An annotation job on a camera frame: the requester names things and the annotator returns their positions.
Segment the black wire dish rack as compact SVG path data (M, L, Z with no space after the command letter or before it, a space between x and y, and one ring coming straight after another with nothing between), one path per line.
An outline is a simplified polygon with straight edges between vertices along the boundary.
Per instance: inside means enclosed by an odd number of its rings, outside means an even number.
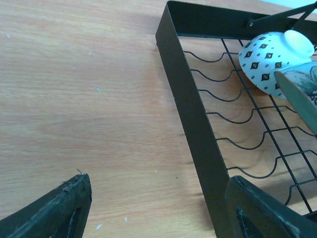
M218 238L234 238L225 201L241 176L302 216L317 213L317 137L284 98L257 88L238 54L256 36L296 30L315 44L316 3L260 14L170 0L161 61Z

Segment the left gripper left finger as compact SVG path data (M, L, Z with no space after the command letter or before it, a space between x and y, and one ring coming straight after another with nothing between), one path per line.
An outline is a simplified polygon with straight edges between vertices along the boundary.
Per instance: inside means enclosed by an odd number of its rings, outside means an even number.
M81 238L92 203L88 174L62 182L0 221L2 238Z

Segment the white bowl black diamonds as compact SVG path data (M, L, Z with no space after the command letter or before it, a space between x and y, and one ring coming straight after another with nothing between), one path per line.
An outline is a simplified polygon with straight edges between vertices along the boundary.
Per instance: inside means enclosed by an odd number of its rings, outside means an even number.
M247 78L266 94L284 99L275 71L312 62L312 42L295 30L260 34L244 45L238 54Z

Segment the pale green bowl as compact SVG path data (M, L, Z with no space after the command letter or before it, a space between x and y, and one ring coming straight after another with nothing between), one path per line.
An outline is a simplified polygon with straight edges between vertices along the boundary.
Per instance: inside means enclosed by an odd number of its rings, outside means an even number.
M317 62L274 72L282 93L307 127L317 132Z

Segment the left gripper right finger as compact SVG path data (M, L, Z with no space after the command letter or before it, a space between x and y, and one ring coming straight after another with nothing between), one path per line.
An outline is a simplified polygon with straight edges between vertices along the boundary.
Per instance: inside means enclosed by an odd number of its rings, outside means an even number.
M235 238L315 238L317 214L302 216L241 176L225 192Z

